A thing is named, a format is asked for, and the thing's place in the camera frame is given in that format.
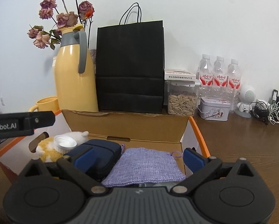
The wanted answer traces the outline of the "navy zipper pouch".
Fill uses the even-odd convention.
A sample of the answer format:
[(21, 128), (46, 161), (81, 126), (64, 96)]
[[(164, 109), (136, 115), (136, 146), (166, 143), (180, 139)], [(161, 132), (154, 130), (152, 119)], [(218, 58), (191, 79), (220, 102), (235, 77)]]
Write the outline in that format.
[(96, 161), (86, 175), (96, 181), (103, 181), (109, 175), (122, 154), (122, 148), (118, 143), (106, 140), (88, 140), (76, 148), (94, 149)]

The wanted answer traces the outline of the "large white jar lid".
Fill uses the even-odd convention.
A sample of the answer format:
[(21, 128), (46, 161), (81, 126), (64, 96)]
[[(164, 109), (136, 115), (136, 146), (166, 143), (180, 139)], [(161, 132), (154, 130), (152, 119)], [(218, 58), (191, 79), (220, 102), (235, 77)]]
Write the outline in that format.
[(58, 135), (53, 139), (54, 149), (61, 154), (66, 154), (77, 147), (77, 142), (70, 136)]

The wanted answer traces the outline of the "yellow white plush toy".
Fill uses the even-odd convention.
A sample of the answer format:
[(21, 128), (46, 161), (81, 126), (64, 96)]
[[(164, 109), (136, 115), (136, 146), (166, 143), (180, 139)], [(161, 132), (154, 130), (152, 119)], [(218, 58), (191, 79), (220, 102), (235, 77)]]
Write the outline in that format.
[(89, 132), (71, 131), (42, 140), (36, 147), (36, 155), (44, 162), (56, 162), (64, 154), (89, 140)]

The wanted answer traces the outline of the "purple knit pouch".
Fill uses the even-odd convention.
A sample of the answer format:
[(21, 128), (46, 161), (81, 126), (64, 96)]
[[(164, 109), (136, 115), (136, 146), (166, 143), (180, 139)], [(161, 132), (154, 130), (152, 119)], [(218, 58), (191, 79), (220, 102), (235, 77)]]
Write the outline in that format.
[(174, 154), (146, 148), (124, 151), (108, 176), (106, 187), (123, 187), (141, 183), (180, 182), (186, 178), (177, 166)]

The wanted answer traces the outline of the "iridescent plastic bag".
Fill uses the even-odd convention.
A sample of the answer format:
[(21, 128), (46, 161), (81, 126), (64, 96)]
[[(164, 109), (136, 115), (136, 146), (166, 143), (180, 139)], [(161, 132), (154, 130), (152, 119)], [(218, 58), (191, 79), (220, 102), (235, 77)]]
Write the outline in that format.
[(164, 183), (140, 183), (140, 188), (148, 188), (148, 187), (166, 187), (168, 190), (173, 188), (175, 185), (177, 185), (178, 182), (164, 182)]

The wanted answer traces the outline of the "red cardboard box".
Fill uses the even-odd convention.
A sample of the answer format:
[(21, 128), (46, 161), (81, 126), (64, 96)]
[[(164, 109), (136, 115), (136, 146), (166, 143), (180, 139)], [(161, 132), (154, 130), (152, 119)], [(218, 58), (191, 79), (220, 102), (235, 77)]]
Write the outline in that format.
[(70, 131), (87, 131), (89, 139), (109, 140), (125, 148), (170, 153), (195, 148), (202, 156), (210, 156), (192, 116), (59, 110), (53, 126), (39, 128), (32, 136), (11, 138), (0, 144), (0, 165), (9, 181), (13, 182), (35, 157), (29, 149), (31, 141), (42, 133), (56, 136)]

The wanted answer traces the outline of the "white tin box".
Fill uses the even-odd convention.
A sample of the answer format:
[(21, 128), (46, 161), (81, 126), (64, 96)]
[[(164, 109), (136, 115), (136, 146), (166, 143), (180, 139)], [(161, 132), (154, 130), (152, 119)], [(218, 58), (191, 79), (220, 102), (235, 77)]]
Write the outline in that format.
[(197, 109), (202, 119), (227, 121), (230, 107), (231, 105), (227, 100), (201, 97)]

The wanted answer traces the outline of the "clear seed container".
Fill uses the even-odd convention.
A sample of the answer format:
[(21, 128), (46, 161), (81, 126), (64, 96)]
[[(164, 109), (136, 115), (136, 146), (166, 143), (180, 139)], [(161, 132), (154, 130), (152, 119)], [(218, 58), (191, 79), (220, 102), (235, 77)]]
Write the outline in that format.
[(167, 80), (167, 112), (169, 115), (193, 116), (197, 107), (201, 83)]

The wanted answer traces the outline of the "water bottle left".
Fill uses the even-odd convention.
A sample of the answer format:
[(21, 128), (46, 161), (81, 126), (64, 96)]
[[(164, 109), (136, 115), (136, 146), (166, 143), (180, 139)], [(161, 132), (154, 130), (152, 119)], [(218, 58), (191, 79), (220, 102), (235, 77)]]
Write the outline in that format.
[(213, 84), (213, 66), (210, 58), (210, 55), (203, 54), (197, 69), (197, 78), (201, 82), (199, 89), (200, 97), (209, 97), (211, 95), (211, 87)]

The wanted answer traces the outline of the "water bottle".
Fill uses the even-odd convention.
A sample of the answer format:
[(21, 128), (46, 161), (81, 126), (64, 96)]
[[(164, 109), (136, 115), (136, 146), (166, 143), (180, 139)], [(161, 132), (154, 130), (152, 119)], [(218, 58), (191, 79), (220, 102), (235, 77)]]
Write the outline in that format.
[(234, 113), (239, 97), (239, 88), (241, 83), (241, 69), (238, 65), (238, 60), (231, 59), (231, 63), (227, 68), (227, 98), (230, 103), (229, 113)]
[(210, 58), (210, 55), (203, 54), (197, 69), (197, 78), (201, 82), (199, 89), (200, 97), (209, 97), (211, 95), (211, 87), (213, 84), (213, 66)]
[(227, 85), (227, 67), (224, 58), (217, 56), (213, 67), (213, 96), (217, 99), (223, 99)]

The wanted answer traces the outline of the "water bottle middle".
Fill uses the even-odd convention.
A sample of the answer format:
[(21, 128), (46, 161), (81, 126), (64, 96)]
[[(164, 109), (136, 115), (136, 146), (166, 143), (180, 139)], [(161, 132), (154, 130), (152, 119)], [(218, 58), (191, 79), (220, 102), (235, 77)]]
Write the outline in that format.
[(213, 96), (217, 99), (223, 99), (227, 85), (227, 67), (224, 58), (217, 56), (213, 67)]

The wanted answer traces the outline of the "water bottle right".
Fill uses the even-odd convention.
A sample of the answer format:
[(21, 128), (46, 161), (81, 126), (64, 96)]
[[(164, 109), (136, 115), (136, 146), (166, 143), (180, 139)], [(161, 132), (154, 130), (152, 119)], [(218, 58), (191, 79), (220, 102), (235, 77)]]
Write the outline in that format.
[(231, 59), (231, 63), (227, 68), (227, 98), (230, 103), (229, 113), (234, 113), (239, 97), (239, 88), (241, 83), (241, 69), (238, 65), (238, 60)]

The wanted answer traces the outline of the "small white box on container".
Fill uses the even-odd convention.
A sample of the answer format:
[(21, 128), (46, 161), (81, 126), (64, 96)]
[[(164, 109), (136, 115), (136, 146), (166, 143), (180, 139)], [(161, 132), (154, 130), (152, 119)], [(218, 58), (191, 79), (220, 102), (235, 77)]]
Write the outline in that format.
[(180, 80), (180, 81), (195, 81), (196, 75), (179, 69), (165, 69), (164, 70), (164, 79), (165, 80)]

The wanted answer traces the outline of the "black paper bag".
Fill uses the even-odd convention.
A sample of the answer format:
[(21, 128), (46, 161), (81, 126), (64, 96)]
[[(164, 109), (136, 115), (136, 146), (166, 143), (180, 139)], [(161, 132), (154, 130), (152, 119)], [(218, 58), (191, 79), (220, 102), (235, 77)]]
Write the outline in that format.
[(140, 5), (133, 3), (119, 24), (97, 30), (96, 90), (100, 111), (162, 111), (163, 22), (141, 19)]

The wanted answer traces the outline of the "dried pink rose bouquet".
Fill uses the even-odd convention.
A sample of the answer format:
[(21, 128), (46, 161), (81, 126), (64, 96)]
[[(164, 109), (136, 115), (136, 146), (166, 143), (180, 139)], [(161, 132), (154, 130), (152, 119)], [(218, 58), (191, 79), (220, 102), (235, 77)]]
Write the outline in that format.
[(80, 22), (84, 28), (91, 31), (91, 25), (94, 16), (94, 6), (89, 1), (78, 3), (75, 0), (77, 11), (70, 11), (65, 0), (43, 0), (40, 3), (38, 12), (39, 18), (42, 20), (51, 19), (54, 22), (53, 28), (49, 31), (45, 30), (41, 25), (31, 26), (28, 30), (28, 37), (33, 40), (33, 45), (39, 49), (50, 47), (55, 49), (62, 40), (61, 30), (69, 27), (74, 27)]

